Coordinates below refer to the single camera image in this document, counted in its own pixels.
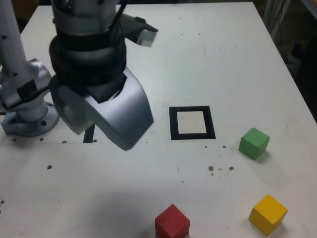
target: cube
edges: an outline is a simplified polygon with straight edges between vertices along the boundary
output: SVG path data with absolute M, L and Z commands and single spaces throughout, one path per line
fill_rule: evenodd
M 155 231 L 161 238 L 184 238 L 190 221 L 172 204 L 155 219 Z
M 249 221 L 269 236 L 281 224 L 287 213 L 286 207 L 271 195 L 266 195 L 251 211 Z
M 256 160 L 266 150 L 268 141 L 268 135 L 253 127 L 241 138 L 239 150 Z

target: table surface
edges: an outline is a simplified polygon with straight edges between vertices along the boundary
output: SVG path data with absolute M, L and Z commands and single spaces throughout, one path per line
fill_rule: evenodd
M 126 41 L 155 123 L 128 152 L 98 128 L 97 143 L 83 144 L 61 120 L 43 141 L 13 142 L 1 130 L 1 237 L 153 238 L 155 217 L 175 204 L 191 221 L 190 238 L 263 238 L 248 216 L 266 194 L 289 210 L 271 237 L 317 237 L 317 126 L 254 5 L 125 12 L 159 29 L 151 48 Z M 52 18 L 39 7 L 22 40 L 27 59 L 53 74 Z M 210 106 L 216 139 L 171 141 L 170 106 Z M 238 151 L 251 127 L 271 137 L 257 161 Z

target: yellow cube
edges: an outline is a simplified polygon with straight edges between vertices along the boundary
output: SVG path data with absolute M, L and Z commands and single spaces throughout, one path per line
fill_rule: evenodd
M 252 208 L 249 221 L 268 236 L 283 221 L 286 213 L 287 208 L 268 194 Z

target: green cube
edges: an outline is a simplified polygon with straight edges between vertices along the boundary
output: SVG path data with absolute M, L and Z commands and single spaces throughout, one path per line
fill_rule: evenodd
M 253 127 L 242 136 L 239 150 L 251 159 L 256 160 L 266 149 L 268 141 L 268 135 Z

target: black border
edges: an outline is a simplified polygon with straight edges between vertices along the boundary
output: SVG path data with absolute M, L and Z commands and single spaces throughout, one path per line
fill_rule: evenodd
M 206 126 L 206 133 L 179 134 L 177 112 L 203 112 L 205 126 Z M 216 134 L 213 128 L 209 106 L 169 107 L 169 124 L 170 124 L 170 139 L 171 140 L 216 139 Z

